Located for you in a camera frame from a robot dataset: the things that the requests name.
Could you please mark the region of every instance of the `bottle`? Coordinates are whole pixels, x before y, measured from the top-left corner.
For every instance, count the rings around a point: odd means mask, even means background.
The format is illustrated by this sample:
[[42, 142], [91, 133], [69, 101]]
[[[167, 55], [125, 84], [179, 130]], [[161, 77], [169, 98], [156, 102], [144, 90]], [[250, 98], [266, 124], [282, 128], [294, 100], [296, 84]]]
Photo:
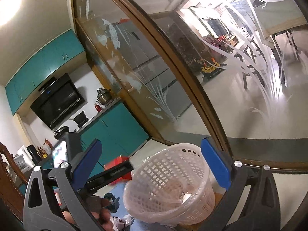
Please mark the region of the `bottle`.
[[102, 108], [100, 107], [100, 105], [98, 105], [98, 104], [95, 103], [94, 106], [95, 106], [97, 112], [102, 111]]
[[46, 152], [47, 155], [51, 154], [51, 148], [47, 144], [43, 144], [43, 150]]
[[54, 148], [54, 147], [52, 146], [51, 142], [48, 141], [47, 139], [45, 139], [45, 144], [47, 144], [47, 145], [50, 147], [51, 150]]
[[42, 152], [43, 154], [43, 158], [46, 158], [48, 155], [47, 153], [45, 152], [45, 150], [42, 148], [42, 147], [39, 147], [40, 151]]
[[36, 147], [35, 149], [36, 149], [37, 153], [39, 154], [39, 156], [40, 156], [41, 158], [43, 158], [43, 153], [42, 153], [42, 151], [39, 149], [39, 147]]

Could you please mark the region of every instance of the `glass door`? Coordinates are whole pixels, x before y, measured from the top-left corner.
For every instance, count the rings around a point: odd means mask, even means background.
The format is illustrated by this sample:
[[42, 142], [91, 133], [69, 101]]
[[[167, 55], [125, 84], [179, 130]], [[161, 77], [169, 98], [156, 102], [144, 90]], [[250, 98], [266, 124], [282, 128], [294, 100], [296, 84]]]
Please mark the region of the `glass door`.
[[[294, 0], [134, 1], [200, 82], [235, 157], [308, 161], [308, 27]], [[179, 132], [209, 134], [193, 106], [181, 119]]]
[[74, 0], [74, 6], [78, 36], [88, 55], [110, 83], [114, 79], [120, 84], [117, 95], [129, 94], [163, 142], [199, 146], [210, 137], [166, 57], [113, 0]]

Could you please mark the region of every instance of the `cooking pot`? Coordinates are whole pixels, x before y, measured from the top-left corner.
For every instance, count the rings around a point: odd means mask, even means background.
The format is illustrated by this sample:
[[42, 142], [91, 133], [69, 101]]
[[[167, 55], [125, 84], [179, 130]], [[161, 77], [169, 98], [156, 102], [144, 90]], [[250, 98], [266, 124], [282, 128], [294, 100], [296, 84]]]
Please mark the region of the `cooking pot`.
[[63, 134], [68, 133], [69, 131], [70, 131], [70, 128], [68, 126], [63, 126], [59, 129], [55, 129], [54, 138], [59, 140]]
[[110, 90], [99, 88], [97, 93], [97, 102], [99, 102], [101, 105], [105, 105], [112, 100]]
[[77, 125], [81, 125], [81, 123], [88, 121], [89, 119], [86, 117], [84, 111], [82, 111], [80, 114], [78, 114], [77, 116], [75, 116], [75, 118], [73, 119], [69, 119], [69, 120], [73, 120], [74, 122], [77, 123]]

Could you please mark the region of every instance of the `screw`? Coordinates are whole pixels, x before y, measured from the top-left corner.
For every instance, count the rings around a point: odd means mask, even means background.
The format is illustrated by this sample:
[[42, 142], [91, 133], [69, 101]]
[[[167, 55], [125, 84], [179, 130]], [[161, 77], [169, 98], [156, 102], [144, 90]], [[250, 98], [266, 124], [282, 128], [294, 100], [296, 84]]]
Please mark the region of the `screw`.
[[241, 167], [241, 166], [243, 166], [243, 163], [242, 163], [241, 161], [235, 161], [235, 162], [234, 162], [234, 165], [235, 165], [236, 167]]
[[34, 170], [35, 172], [37, 172], [37, 171], [39, 171], [40, 169], [41, 169], [40, 166], [35, 166], [33, 170]]
[[68, 162], [65, 161], [65, 162], [61, 163], [60, 167], [61, 168], [67, 168], [68, 167]]
[[264, 168], [264, 170], [270, 170], [270, 166], [267, 165], [267, 164], [265, 164], [265, 165], [263, 166], [263, 168]]

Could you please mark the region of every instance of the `wooden chair back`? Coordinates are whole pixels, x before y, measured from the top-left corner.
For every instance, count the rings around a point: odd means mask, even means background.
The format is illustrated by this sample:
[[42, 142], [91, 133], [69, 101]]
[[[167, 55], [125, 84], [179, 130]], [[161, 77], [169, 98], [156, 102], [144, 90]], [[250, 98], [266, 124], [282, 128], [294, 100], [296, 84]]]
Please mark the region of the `wooden chair back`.
[[0, 198], [7, 206], [7, 208], [20, 220], [23, 221], [23, 203], [24, 203], [24, 196], [19, 191], [15, 183], [13, 182], [12, 178], [7, 172], [6, 167], [4, 166], [2, 160], [2, 154], [7, 159], [9, 165], [14, 170], [16, 175], [21, 179], [21, 181], [27, 185], [28, 180], [21, 172], [19, 167], [13, 160], [13, 157], [7, 150], [6, 146], [0, 143]]

